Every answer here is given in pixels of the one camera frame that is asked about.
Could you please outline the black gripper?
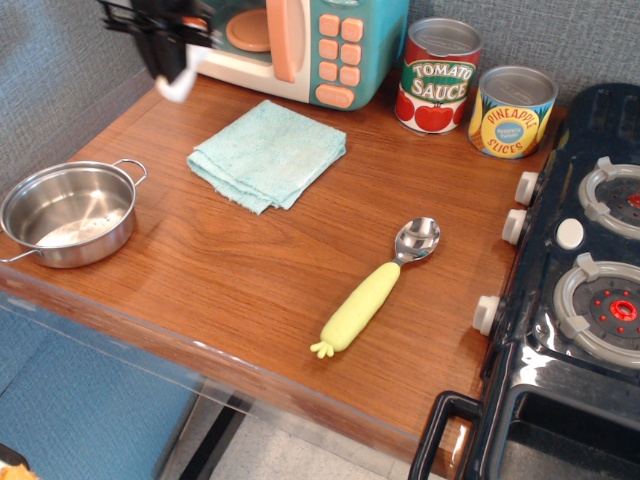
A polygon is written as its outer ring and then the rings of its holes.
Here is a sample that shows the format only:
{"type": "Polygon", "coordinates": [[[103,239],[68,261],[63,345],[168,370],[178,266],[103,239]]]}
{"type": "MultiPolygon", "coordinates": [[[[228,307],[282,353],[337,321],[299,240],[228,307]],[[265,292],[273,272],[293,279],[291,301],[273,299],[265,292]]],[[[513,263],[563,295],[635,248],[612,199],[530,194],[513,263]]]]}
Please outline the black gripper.
{"type": "Polygon", "coordinates": [[[99,4],[106,28],[133,36],[154,79],[163,77],[172,83],[186,69],[184,43],[214,46],[215,10],[203,1],[99,1],[99,4]]]}

